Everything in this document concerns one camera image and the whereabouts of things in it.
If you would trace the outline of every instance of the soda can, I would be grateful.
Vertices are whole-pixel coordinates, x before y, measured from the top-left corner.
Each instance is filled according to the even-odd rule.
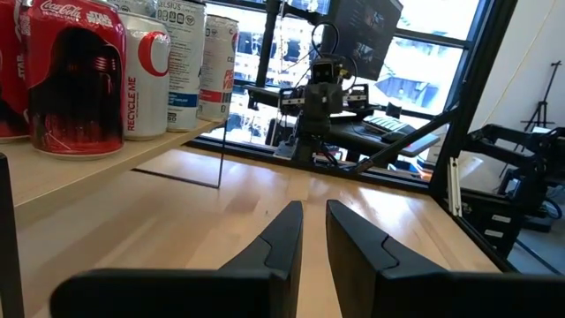
[[[123,12],[141,14],[146,17],[155,17],[157,0],[106,0]]]
[[[19,5],[19,0],[0,0],[0,143],[29,135]]]
[[[159,0],[157,19],[165,24],[171,39],[168,129],[188,132],[197,123],[206,5],[198,1]]]
[[[237,21],[208,14],[200,75],[198,117],[223,121],[230,115],[236,61]]]
[[[126,30],[124,135],[151,140],[167,131],[170,38],[157,19],[120,12]]]
[[[95,159],[124,145],[125,31],[101,0],[34,0],[20,15],[31,139],[62,159]]]

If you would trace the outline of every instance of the white wall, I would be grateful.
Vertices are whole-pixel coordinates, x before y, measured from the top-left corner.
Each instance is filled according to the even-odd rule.
[[[471,129],[498,124],[522,130],[551,77],[551,63],[565,63],[565,0],[519,0],[494,62]],[[548,99],[548,120],[565,125],[565,66]],[[491,191],[499,184],[503,163],[485,158],[462,186]]]

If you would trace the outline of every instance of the star wars can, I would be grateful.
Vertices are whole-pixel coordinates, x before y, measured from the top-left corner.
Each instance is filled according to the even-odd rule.
[[[167,131],[170,38],[157,19],[120,12],[126,29],[126,112],[128,140],[151,140]]]
[[[124,26],[100,0],[34,0],[20,15],[31,139],[43,153],[95,159],[124,145]]]
[[[141,14],[146,17],[155,17],[157,0],[106,0],[123,12]]]
[[[206,6],[198,1],[159,0],[157,19],[171,39],[168,129],[188,132],[197,123]]]
[[[19,0],[0,0],[0,143],[29,135]]]
[[[198,109],[201,119],[223,121],[230,115],[238,33],[234,19],[207,16]]]

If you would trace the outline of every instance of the window frame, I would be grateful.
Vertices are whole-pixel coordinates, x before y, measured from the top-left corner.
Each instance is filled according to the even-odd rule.
[[[210,4],[225,5],[242,10],[259,11],[259,12],[267,11],[267,5],[265,4],[265,2],[262,4],[252,1],[246,1],[246,0],[210,0],[207,2]],[[479,28],[482,25],[484,19],[488,16],[487,8],[490,7],[491,2],[492,0],[478,1],[477,10],[475,11],[475,15],[473,17],[473,20],[471,22],[471,27],[469,29],[469,33],[467,34],[467,38],[465,40],[456,39],[443,35],[437,35],[437,34],[427,34],[423,32],[403,29],[403,28],[397,28],[393,35],[394,37],[398,37],[406,40],[413,40],[413,41],[418,41],[428,44],[440,45],[442,47],[462,50],[462,55],[459,60],[459,64],[456,68],[456,73],[454,74],[454,78],[451,83],[451,88],[449,89],[448,98],[443,107],[444,110],[451,107],[451,105],[456,101],[457,96],[459,96],[459,93],[461,92],[461,86],[464,83],[463,79],[466,77],[467,72],[469,71],[471,60],[474,58],[474,51],[480,36]],[[292,15],[289,15],[289,17],[300,19]],[[265,63],[268,64],[269,60],[267,61],[260,60],[260,65]],[[235,85],[238,86],[254,84],[254,83],[255,82],[253,81],[247,81],[241,79],[235,80]],[[386,107],[385,105],[381,105],[381,110],[385,110],[385,107]],[[422,118],[428,120],[431,120],[435,116],[437,116],[416,110],[403,110],[403,114],[409,117],[416,117],[416,118]]]

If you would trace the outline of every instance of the red can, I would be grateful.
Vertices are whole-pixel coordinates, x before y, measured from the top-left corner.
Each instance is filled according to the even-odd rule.
[[[27,91],[18,25],[19,2],[0,0],[0,142],[26,138]]]
[[[101,157],[124,145],[125,32],[98,0],[34,0],[20,15],[34,147]]]

